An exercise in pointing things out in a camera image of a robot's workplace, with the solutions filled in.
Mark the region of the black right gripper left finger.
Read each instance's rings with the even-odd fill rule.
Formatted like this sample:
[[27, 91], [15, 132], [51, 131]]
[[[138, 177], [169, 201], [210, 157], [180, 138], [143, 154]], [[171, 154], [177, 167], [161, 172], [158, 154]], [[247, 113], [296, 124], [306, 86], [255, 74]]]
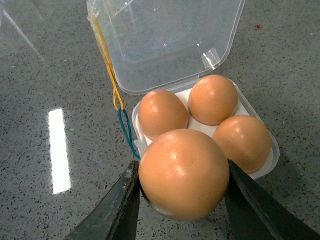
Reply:
[[132, 161], [66, 240], [134, 240], [140, 208], [138, 161]]

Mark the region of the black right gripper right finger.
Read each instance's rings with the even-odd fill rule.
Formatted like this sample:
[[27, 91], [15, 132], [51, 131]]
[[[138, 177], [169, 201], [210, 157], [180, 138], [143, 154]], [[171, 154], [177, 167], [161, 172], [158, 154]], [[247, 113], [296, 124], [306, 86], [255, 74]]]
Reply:
[[232, 160], [224, 201], [236, 240], [318, 240], [320, 234], [295, 217]]

